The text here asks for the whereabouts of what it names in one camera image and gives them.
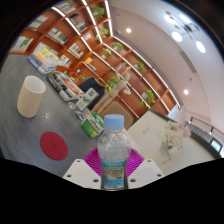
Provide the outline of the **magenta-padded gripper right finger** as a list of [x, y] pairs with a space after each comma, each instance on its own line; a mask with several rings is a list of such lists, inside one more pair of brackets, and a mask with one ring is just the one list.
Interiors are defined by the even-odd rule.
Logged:
[[140, 188], [164, 177], [152, 159], [144, 159], [132, 149], [126, 163], [126, 179], [129, 189]]

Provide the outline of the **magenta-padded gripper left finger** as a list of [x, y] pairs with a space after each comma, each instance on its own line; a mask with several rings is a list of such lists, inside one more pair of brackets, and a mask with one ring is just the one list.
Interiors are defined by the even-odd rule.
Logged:
[[64, 179], [89, 189], [101, 188], [101, 160], [93, 149], [84, 159], [76, 159], [63, 176]]

